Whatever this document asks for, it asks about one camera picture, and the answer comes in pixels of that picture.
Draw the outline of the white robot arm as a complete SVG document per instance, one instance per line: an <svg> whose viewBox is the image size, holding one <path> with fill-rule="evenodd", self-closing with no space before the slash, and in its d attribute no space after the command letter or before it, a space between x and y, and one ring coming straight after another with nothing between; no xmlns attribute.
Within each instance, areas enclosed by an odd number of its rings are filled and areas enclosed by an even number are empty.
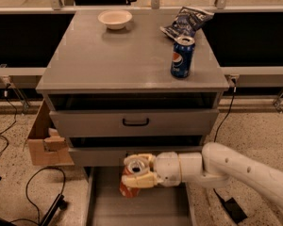
<svg viewBox="0 0 283 226"><path fill-rule="evenodd" d="M216 142L199 153L163 152L132 154L125 158L129 188L166 187L195 182L206 188L224 187L233 177L283 209L283 172Z"/></svg>

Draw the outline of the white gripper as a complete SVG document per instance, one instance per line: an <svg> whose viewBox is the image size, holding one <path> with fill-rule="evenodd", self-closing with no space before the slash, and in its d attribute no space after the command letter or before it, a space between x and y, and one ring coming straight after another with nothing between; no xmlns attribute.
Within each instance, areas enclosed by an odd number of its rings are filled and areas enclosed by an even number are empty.
<svg viewBox="0 0 283 226"><path fill-rule="evenodd" d="M132 188L152 188L158 184L171 187L181 183L180 164L178 154L175 152L160 153L157 156L151 153L138 153L124 159L124 164L130 168L147 168L153 163L154 172L123 175L123 184Z"/></svg>

